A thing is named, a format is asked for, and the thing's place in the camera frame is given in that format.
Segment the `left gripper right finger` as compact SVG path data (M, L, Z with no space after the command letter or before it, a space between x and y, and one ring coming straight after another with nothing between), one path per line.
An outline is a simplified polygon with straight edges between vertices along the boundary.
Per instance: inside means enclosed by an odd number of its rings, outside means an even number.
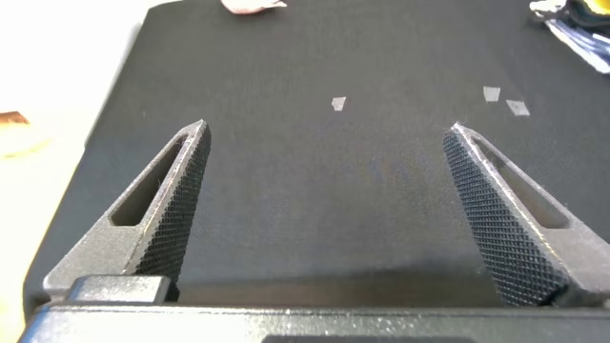
M511 306L606 307L609 245L480 133L442 142L487 271Z

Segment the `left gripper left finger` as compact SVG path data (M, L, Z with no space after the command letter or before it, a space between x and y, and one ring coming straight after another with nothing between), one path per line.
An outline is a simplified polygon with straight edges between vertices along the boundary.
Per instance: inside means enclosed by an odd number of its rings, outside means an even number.
M211 138L203 120L179 130L45 276L45 292L57 298L88 275L164 276L175 283Z

